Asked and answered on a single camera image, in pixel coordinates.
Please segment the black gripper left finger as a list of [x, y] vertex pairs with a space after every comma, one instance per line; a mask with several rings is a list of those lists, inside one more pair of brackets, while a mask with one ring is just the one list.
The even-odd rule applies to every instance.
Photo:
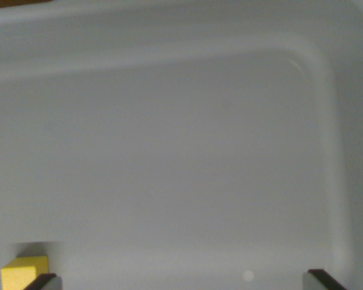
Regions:
[[62, 290], [62, 278], [55, 273], [41, 274], [24, 290]]

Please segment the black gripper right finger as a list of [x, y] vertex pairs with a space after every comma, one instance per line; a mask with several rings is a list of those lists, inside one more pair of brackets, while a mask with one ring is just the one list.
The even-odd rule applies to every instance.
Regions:
[[310, 269], [302, 275], [303, 290], [347, 290], [324, 269]]

